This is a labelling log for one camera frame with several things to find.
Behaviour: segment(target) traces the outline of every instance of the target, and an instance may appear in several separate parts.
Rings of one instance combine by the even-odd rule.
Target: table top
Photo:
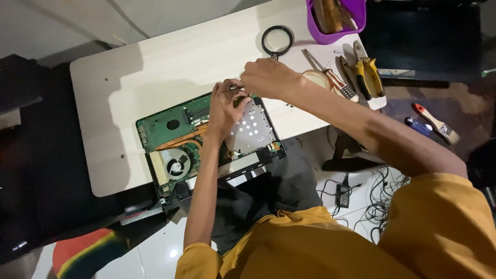
[[[301,51],[306,48],[338,73],[335,58],[340,54],[334,51],[349,52],[359,40],[353,34],[319,45],[307,29],[304,1],[273,0],[73,62],[71,79],[93,194],[107,196],[152,182],[136,120],[208,93],[215,82],[239,77],[246,62],[269,57],[260,41],[273,25],[292,30],[293,46],[279,61],[298,72],[311,69]],[[280,139],[328,125],[280,100],[263,101]]]

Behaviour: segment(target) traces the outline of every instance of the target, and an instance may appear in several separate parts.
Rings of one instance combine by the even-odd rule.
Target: pliers
[[[379,73],[377,72],[377,67],[375,66],[375,58],[370,59],[369,57],[367,57],[367,55],[365,54],[365,50],[359,41],[355,41],[353,43],[353,50],[355,51],[358,62],[351,68],[357,75],[358,87],[364,94],[365,99],[371,100],[372,98],[370,93],[371,91],[369,90],[367,82],[365,81],[365,73],[370,75],[377,96],[383,97],[384,89],[382,88],[382,82],[380,81]]]

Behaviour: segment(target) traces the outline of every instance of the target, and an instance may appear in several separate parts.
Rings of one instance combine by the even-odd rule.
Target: metal plate
[[[234,124],[225,139],[228,150],[248,154],[271,144],[274,135],[260,105],[250,101],[243,110],[243,117]]]

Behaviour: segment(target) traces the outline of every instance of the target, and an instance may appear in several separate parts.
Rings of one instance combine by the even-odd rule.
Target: cooling fan
[[[186,152],[171,148],[161,151],[164,159],[164,169],[167,178],[170,180],[178,180],[186,176],[191,169],[191,160]]]

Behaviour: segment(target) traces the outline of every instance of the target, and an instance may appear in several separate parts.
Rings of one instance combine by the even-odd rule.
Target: purple container
[[[312,16],[313,0],[307,0],[307,25],[310,34],[319,44],[330,45],[341,39],[344,35],[360,33],[365,28],[365,22],[367,20],[365,0],[341,0],[341,4],[350,12],[351,17],[357,24],[357,29],[351,30],[348,26],[343,26],[343,31],[326,35],[320,32]]]

